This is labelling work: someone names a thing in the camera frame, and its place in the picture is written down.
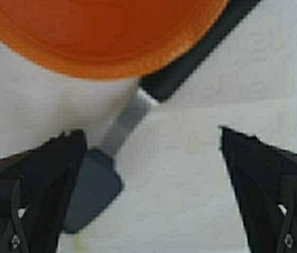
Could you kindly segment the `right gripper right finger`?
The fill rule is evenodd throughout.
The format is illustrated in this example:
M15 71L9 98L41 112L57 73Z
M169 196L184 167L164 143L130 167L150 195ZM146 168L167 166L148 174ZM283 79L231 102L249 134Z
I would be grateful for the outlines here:
M250 252L297 252L297 153L226 126L220 150Z

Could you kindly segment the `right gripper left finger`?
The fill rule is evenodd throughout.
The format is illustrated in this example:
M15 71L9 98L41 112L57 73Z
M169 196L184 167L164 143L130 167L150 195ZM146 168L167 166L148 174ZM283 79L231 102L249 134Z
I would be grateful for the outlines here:
M56 252L87 150L72 130L0 159L0 252Z

